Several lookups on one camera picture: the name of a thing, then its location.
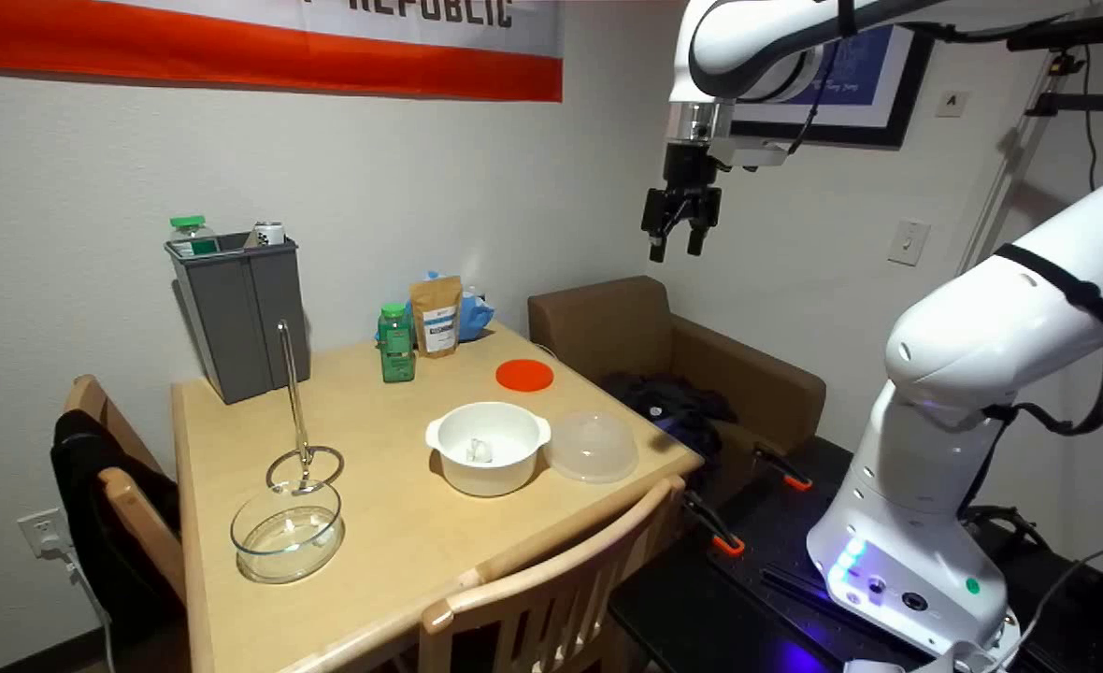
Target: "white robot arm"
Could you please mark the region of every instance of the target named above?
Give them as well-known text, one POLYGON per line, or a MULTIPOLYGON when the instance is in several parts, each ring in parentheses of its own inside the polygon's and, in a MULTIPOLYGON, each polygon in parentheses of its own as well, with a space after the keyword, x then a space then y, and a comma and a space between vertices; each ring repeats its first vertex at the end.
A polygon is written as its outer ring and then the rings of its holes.
MULTIPOLYGON (((817 50, 878 24, 1055 25, 1071 4, 967 0, 693 0, 680 24, 666 192, 644 228, 654 257, 675 222, 693 255, 716 222, 716 167, 734 167, 727 104, 805 89, 817 50)), ((1103 192, 1040 225, 916 304, 885 342, 873 399, 807 557, 847 615, 963 671, 1002 671, 1022 648, 1004 585, 958 525, 1015 394, 1103 348, 1103 192)))

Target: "gray container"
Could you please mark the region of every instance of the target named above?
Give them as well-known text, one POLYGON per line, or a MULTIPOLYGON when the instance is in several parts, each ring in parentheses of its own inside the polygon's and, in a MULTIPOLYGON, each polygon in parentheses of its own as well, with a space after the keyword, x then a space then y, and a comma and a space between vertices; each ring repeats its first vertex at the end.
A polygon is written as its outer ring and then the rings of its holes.
POLYGON ((285 390, 288 361, 285 333, 288 321, 294 344, 294 379, 310 379, 310 342, 294 281, 294 245, 246 246, 246 232, 218 236, 211 255, 180 255, 169 245, 174 265, 174 304, 187 321, 187 336, 203 361, 225 403, 285 390))

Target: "orange lid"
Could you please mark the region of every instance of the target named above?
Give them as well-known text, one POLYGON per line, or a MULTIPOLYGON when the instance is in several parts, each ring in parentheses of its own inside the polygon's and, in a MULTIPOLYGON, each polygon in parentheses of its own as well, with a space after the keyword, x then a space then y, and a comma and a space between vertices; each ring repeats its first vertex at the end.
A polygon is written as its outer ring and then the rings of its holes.
POLYGON ((554 387, 554 369, 539 361, 508 361, 496 367, 496 383, 514 394, 539 394, 554 387))

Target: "wooden table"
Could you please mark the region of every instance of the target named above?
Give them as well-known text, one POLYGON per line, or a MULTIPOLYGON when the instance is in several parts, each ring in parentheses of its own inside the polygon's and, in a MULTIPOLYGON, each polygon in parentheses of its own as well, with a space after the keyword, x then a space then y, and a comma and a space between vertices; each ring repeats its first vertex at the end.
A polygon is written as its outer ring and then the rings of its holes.
POLYGON ((310 442, 342 451, 336 489, 349 534, 314 575, 249 585, 236 570, 226 519, 263 493, 266 466, 293 449, 288 394, 221 403, 209 383, 174 387, 194 673, 356 663, 411 635, 431 602, 511 574, 610 519, 649 484, 698 466, 696 451, 660 447, 649 423, 499 324, 446 361, 420 361, 420 379, 406 387, 382 387, 374 344, 320 353, 300 398, 310 442), (548 363, 554 387, 499 390, 492 369, 514 356, 548 363), (548 423, 567 413, 610 413, 628 423, 640 465, 610 486, 577 484, 542 465, 514 493, 456 493, 436 474, 421 432, 468 399, 511 399, 548 423))

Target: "brown couch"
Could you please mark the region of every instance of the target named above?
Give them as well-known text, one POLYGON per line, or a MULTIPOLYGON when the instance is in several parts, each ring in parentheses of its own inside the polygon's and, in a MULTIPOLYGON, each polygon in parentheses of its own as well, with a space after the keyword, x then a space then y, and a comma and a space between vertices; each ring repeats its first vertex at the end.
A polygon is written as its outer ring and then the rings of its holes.
POLYGON ((790 451, 813 437, 821 379, 670 314, 666 289, 649 277, 532 294, 526 329, 589 383, 666 373, 720 394, 735 423, 716 423, 724 449, 703 478, 710 501, 724 501, 757 451, 790 451))

